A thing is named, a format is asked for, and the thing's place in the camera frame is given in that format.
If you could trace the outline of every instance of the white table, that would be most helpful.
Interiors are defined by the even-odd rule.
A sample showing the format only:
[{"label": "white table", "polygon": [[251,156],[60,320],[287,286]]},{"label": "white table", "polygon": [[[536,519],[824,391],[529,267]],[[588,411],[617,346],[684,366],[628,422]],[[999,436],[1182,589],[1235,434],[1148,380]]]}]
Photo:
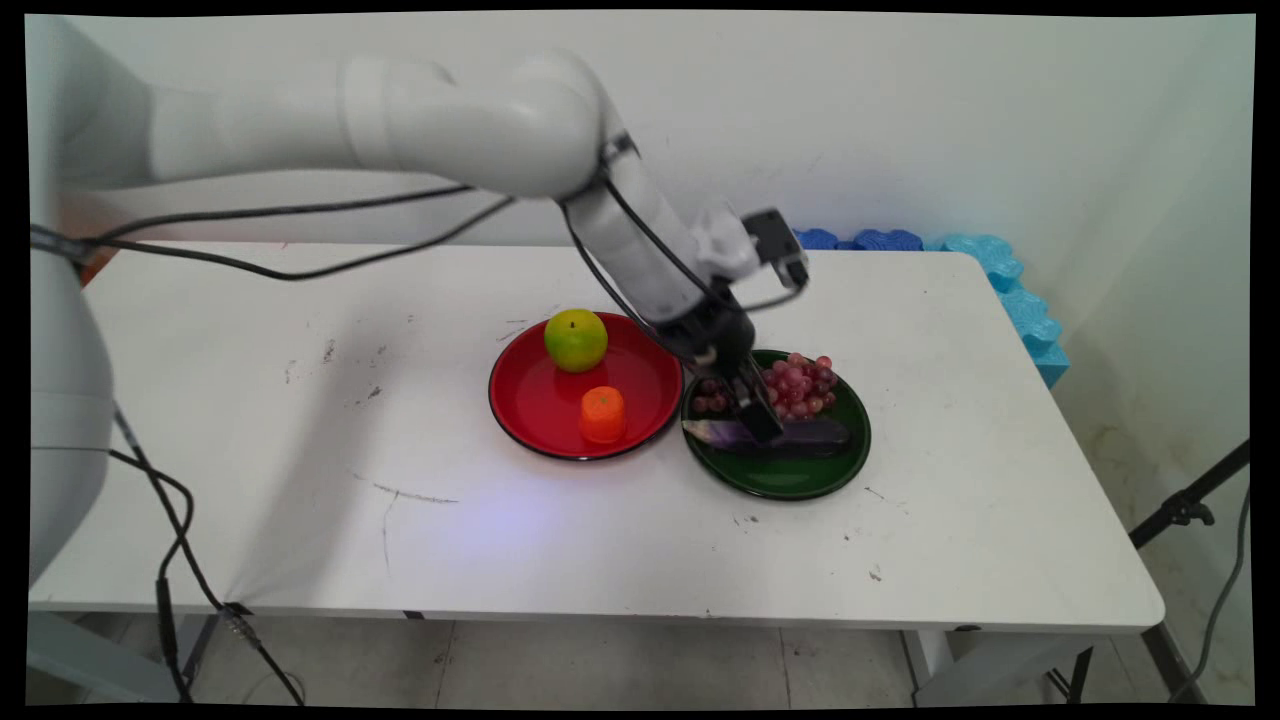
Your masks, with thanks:
[{"label": "white table", "polygon": [[[191,246],[283,269],[376,250]],[[854,482],[805,502],[716,480],[676,427],[585,464],[503,433],[485,392],[507,340],[613,310],[572,249],[440,247],[306,283],[122,252],[87,296],[143,448],[196,496],[205,574],[256,614],[902,629],[920,705],[1162,619],[973,259],[813,252],[810,272],[754,315],[756,345],[829,355],[873,439]],[[776,293],[771,274],[744,301]],[[170,539],[114,462],[28,609],[150,611]],[[186,565],[170,574],[175,612],[207,611]],[[942,633],[969,625],[989,639],[952,664]]]}]

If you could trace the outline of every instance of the tiled floor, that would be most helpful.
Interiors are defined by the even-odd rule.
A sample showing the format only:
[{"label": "tiled floor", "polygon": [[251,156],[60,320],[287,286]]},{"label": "tiled floor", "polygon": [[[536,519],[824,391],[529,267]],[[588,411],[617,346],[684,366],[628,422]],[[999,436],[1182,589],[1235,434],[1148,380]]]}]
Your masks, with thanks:
[{"label": "tiled floor", "polygon": [[[648,623],[471,623],[252,618],[308,705],[451,708],[910,707],[899,633]],[[152,615],[79,623],[155,657]],[[1070,666],[1061,667],[1070,675]],[[1162,702],[1138,638],[1094,648],[1085,702]],[[288,703],[266,665],[219,626],[197,702]],[[113,702],[28,670],[27,703]],[[1043,679],[991,705],[1061,702]]]}]

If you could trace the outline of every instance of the red plate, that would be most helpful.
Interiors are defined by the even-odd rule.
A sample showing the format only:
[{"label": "red plate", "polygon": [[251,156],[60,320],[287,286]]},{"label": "red plate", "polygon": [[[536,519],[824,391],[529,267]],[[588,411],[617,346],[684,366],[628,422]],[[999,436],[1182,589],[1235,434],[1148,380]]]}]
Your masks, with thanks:
[{"label": "red plate", "polygon": [[[613,457],[644,445],[676,416],[684,389],[680,360],[625,315],[596,315],[609,333],[609,348],[585,373],[566,373],[552,361],[543,343],[547,320],[520,333],[494,363],[489,407],[502,429],[529,450],[566,460]],[[627,407],[626,433],[608,445],[589,442],[577,429],[582,395],[599,386],[616,387]]]}]

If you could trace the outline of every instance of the white wall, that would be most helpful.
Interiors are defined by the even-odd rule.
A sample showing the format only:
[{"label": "white wall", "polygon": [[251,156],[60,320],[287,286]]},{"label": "white wall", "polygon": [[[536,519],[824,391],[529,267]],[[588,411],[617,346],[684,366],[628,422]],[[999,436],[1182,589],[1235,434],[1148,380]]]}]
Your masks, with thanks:
[{"label": "white wall", "polygon": [[[481,83],[530,51],[568,47],[595,67],[684,217],[722,193],[742,210],[777,205],[797,227],[837,234],[989,231],[1016,243],[1028,281],[1042,286],[1068,261],[1101,191],[1140,154],[1213,27],[1204,18],[644,10],[74,22],[145,79],[192,90],[348,53],[434,59],[460,82]],[[133,215],[420,184],[291,173],[118,192],[79,208],[105,201]],[[480,202],[166,237],[406,242]],[[567,242],[549,202],[470,238]]]},{"label": "white wall", "polygon": [[[685,218],[714,195],[796,227],[992,232],[1066,325],[1062,413],[1128,527],[1248,436],[1253,17],[1037,18],[860,13],[526,12],[78,18],[145,79],[259,82],[291,61],[381,53],[460,82],[524,54],[584,55]],[[374,173],[279,173],[73,197],[82,229],[152,213],[419,187]],[[160,237],[406,242],[483,200],[188,225]],[[564,242],[548,202],[477,242]],[[1213,528],[1144,551],[1184,656],[1234,551],[1247,475]],[[1202,687],[1253,701],[1242,578]]]},{"label": "white wall", "polygon": [[[1092,310],[1070,328],[1073,368],[1053,395],[1125,527],[1135,527],[1174,491],[1198,478],[1249,437],[1249,209],[1252,152],[1252,32],[1234,77],[1213,94],[1225,100],[1219,132],[1175,143],[1135,173],[1129,214],[1092,238],[1108,249],[1092,268],[1110,278],[1094,297],[1082,287],[1097,275],[1064,275]],[[1190,118],[1175,120],[1178,124]],[[1193,161],[1169,172],[1188,158]],[[1142,187],[1167,188],[1144,209]],[[1121,252],[1124,261],[1103,256]],[[1174,527],[1143,551],[1165,596],[1166,623],[1194,664],[1204,624],[1235,557],[1235,525],[1248,469],[1208,497],[1217,524]],[[1215,634],[1201,688],[1215,702],[1252,703],[1253,606],[1249,565]]]}]

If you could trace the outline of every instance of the bunch of grapes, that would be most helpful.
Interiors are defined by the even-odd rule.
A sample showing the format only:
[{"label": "bunch of grapes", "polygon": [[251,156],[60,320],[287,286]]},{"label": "bunch of grapes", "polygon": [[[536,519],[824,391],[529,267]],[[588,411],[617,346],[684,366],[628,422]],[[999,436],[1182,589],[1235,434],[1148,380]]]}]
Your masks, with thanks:
[{"label": "bunch of grapes", "polygon": [[[823,355],[810,361],[799,352],[777,360],[760,372],[769,404],[782,421],[806,420],[836,405],[836,373],[831,357]],[[694,413],[723,413],[728,409],[728,391],[721,380],[705,379],[694,395]]]}]

